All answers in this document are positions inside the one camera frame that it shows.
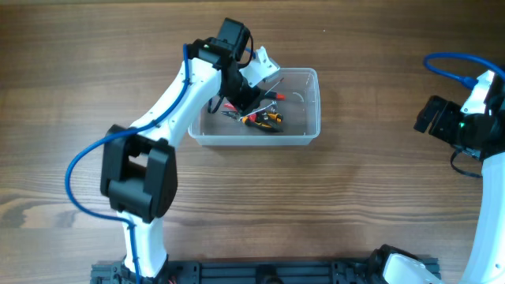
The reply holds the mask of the red handled cutting pliers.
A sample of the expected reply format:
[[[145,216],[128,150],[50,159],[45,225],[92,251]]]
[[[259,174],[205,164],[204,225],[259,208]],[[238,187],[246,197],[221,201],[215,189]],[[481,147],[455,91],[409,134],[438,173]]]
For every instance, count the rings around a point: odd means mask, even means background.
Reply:
[[[281,133],[283,131],[283,116],[277,111],[277,106],[277,102],[272,101],[266,107],[241,116],[234,106],[230,103],[226,103],[225,107],[228,108],[228,110],[223,110],[221,114],[239,121],[248,127],[259,129],[266,133]]]

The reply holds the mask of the black red screwdriver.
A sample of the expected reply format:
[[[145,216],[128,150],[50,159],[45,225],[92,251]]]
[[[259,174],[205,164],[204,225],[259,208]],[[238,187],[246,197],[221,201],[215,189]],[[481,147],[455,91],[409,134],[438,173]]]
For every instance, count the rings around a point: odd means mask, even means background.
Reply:
[[[264,95],[265,99],[272,99],[272,100],[280,100],[280,101],[286,101],[287,99],[293,99],[293,98],[298,98],[300,99],[301,102],[304,102],[304,98],[300,93],[297,92],[292,92],[289,95],[284,95],[278,92],[267,92]]]

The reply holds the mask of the small silver wrench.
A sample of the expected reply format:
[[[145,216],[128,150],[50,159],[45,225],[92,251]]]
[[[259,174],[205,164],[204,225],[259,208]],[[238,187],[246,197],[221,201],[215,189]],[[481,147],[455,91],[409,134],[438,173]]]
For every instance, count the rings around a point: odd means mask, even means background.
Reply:
[[[244,114],[242,115],[240,118],[245,118],[245,117],[248,117],[250,115],[253,115],[253,114],[256,114],[258,112],[261,112],[261,111],[264,111],[264,110],[270,110],[270,111],[277,111],[277,108],[278,108],[278,104],[276,101],[272,100],[270,104],[264,106],[264,107],[261,107],[259,109],[256,109],[248,114]]]

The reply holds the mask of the orange black long-nose pliers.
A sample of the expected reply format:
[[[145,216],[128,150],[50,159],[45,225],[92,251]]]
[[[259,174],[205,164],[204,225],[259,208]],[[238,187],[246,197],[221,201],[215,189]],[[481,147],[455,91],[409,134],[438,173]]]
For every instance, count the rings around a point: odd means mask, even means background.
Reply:
[[[266,133],[281,133],[283,131],[283,116],[276,112],[264,110],[245,118],[240,118],[240,114],[236,111],[222,111],[221,114]]]

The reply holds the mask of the green handled screwdriver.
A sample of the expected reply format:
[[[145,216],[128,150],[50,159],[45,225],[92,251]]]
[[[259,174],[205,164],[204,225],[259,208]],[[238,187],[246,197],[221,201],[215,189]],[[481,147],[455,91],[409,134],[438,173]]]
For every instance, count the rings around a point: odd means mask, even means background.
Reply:
[[[268,93],[272,92],[273,89],[279,85],[280,83],[282,83],[284,81],[284,77],[282,77],[278,82],[276,82],[271,88],[269,88],[266,92],[265,92],[265,96],[267,96]]]

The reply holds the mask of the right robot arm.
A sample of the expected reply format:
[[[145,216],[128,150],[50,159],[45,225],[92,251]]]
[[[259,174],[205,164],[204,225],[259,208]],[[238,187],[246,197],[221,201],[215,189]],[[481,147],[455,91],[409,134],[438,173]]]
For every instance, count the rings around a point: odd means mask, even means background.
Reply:
[[[428,133],[482,164],[477,228],[462,283],[504,281],[504,71],[493,66],[467,80],[465,103],[434,95],[417,116],[415,130]]]

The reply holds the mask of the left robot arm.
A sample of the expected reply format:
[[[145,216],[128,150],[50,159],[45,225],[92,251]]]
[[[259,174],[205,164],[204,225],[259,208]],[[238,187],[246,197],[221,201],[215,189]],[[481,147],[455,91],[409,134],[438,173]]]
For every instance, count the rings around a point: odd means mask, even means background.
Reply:
[[[251,32],[224,20],[216,37],[183,46],[178,75],[156,104],[129,128],[106,134],[100,191],[126,221],[127,254],[110,269],[111,283],[168,283],[163,216],[178,187],[176,147],[204,104],[218,96],[245,115],[259,107],[264,91],[242,73]]]

